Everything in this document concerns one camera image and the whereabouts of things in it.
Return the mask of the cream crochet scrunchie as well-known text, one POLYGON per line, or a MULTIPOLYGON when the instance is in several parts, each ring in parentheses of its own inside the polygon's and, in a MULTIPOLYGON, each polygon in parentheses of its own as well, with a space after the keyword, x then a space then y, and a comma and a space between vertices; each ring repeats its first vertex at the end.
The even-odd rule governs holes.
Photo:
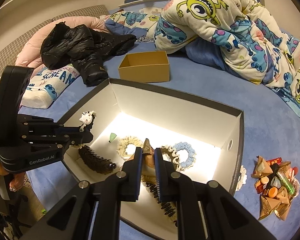
POLYGON ((117 145, 117 153, 124 161, 126 161, 134 154, 132 147, 136 149, 137 147, 143 147, 143 144, 144 142, 137 137, 128 136, 121 138, 117 145))

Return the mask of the red candy packet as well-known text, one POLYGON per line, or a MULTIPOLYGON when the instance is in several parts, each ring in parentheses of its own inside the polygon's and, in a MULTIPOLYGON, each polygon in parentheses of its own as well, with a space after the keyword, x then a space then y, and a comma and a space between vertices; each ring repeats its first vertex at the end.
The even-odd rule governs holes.
POLYGON ((280 164, 282 163, 282 158, 281 158, 281 157, 277 157, 277 158, 274 158, 274 159, 267 160, 266 162, 267 162, 267 164, 268 164, 269 166, 271 166, 271 165, 273 165, 273 164, 278 164, 278 165, 280 165, 280 164))

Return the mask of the pink quilted blanket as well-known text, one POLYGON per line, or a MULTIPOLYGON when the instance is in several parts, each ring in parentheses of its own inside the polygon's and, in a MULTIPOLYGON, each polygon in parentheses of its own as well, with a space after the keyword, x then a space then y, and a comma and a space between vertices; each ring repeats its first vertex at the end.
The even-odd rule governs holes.
POLYGON ((23 47, 15 64, 38 68, 60 69, 71 63, 79 71, 86 86, 96 86, 108 78, 103 66, 114 49, 114 36, 89 28, 85 24, 70 28, 59 22, 45 37, 48 26, 40 29, 23 47))

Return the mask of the small brown cardboard box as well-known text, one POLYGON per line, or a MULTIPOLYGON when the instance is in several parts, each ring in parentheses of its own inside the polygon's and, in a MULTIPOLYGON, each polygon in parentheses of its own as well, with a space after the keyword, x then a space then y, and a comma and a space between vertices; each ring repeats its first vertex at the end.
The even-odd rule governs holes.
POLYGON ((170 81, 170 63, 165 51, 126 54, 118 67, 120 79, 157 83, 170 81))

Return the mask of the brown pyramid snack packet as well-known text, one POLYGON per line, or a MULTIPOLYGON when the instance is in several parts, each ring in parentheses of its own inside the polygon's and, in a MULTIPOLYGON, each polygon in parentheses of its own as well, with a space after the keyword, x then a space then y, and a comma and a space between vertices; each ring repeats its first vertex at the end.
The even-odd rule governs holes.
POLYGON ((286 204, 286 205, 290 204, 289 194, 287 189, 284 186, 279 188, 275 198, 280 200, 282 204, 286 204))
POLYGON ((252 178, 262 178, 273 174, 273 170, 271 169, 270 165, 262 156, 259 155, 257 159, 257 163, 251 174, 252 178))
POLYGON ((129 144, 133 144, 142 148, 142 173, 143 180, 150 181, 155 177, 155 164, 154 164, 154 149, 152 148, 149 139, 146 138, 142 143, 137 137, 128 137, 129 144))

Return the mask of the light blue crochet scrunchie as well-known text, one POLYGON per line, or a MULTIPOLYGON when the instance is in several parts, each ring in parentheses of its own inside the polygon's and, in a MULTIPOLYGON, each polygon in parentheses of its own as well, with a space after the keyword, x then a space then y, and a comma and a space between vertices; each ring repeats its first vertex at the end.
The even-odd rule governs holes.
POLYGON ((196 152, 188 142, 179 142, 173 147, 173 163, 176 171, 185 171, 196 162, 196 152))

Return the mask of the orange round candy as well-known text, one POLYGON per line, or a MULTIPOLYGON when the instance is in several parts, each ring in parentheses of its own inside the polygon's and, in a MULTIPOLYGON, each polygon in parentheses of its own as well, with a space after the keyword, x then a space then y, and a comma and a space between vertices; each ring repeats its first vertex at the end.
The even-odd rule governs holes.
POLYGON ((278 188, 277 188, 277 187, 271 187, 271 188, 269 189, 268 193, 267 193, 267 196, 268 196, 269 198, 275 198, 276 195, 277 195, 277 193, 278 193, 278 188))

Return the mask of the white lace scrunchie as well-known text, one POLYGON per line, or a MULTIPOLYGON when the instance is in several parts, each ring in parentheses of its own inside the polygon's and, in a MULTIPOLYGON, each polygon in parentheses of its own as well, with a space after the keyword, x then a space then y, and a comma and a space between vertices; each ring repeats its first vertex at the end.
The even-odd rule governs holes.
POLYGON ((242 165, 240 168, 240 174, 236 186, 236 191, 239 191, 244 184, 246 184, 247 181, 247 169, 242 165))

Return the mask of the scream print pillow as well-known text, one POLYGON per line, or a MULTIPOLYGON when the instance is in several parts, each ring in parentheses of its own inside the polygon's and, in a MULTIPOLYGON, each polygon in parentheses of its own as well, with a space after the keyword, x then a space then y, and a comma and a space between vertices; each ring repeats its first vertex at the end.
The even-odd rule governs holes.
POLYGON ((56 70, 43 67, 30 79, 21 105, 36 109, 49 108, 79 75, 72 64, 56 70))

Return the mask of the green snack stick packet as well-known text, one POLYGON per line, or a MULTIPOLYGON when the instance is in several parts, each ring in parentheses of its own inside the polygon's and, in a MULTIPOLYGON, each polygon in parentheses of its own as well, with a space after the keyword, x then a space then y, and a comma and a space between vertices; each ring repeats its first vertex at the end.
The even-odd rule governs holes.
POLYGON ((292 196, 295 193, 295 188, 293 184, 288 180, 288 178, 283 172, 277 171, 276 175, 281 181, 282 185, 287 189, 288 194, 292 196))

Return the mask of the black puffer jacket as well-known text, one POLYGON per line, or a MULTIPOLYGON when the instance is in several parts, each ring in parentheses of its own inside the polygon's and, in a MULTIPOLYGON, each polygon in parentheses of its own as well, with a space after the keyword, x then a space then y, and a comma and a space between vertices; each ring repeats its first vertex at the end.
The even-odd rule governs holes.
POLYGON ((84 24, 71 28, 60 22, 44 39, 40 55, 50 70, 60 69, 71 63, 79 72, 87 87, 107 79, 104 61, 124 55, 137 38, 135 35, 117 35, 95 31, 84 24))

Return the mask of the monster cartoon comforter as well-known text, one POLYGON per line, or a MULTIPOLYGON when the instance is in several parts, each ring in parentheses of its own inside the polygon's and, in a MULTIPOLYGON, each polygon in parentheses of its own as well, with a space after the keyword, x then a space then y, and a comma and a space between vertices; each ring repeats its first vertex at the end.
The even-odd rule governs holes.
POLYGON ((300 118, 300 40, 281 31, 257 0, 171 0, 154 31, 171 54, 200 37, 219 46, 229 69, 279 95, 300 118))

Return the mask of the small green hair clip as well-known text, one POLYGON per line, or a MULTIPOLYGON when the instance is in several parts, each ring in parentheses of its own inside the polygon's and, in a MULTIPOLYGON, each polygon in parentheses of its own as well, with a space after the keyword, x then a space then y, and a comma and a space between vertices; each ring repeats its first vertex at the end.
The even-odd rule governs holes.
POLYGON ((115 133, 110 133, 110 136, 109 136, 109 143, 113 142, 117 137, 117 134, 115 133))

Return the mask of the dark open shoe box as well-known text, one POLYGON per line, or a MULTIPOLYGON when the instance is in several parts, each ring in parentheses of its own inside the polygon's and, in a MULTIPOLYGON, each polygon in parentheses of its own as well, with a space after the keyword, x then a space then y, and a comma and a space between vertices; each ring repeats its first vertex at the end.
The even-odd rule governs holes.
POLYGON ((85 111, 96 112, 90 147, 118 167, 124 163, 117 153, 121 138, 148 138, 153 148, 188 142, 196 162, 185 174, 201 183, 215 180, 234 194, 244 145, 240 109, 173 89, 108 79, 81 98, 60 122, 78 126, 85 111), (111 143, 110 133, 117 134, 111 143))

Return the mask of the brown lace trim scrunchie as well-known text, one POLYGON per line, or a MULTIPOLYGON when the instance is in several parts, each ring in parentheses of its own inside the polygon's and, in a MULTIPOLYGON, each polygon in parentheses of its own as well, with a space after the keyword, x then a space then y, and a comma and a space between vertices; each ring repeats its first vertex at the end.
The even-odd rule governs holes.
POLYGON ((162 146, 161 153, 164 157, 164 160, 169 161, 173 164, 175 171, 179 171, 179 155, 177 150, 172 146, 162 146))

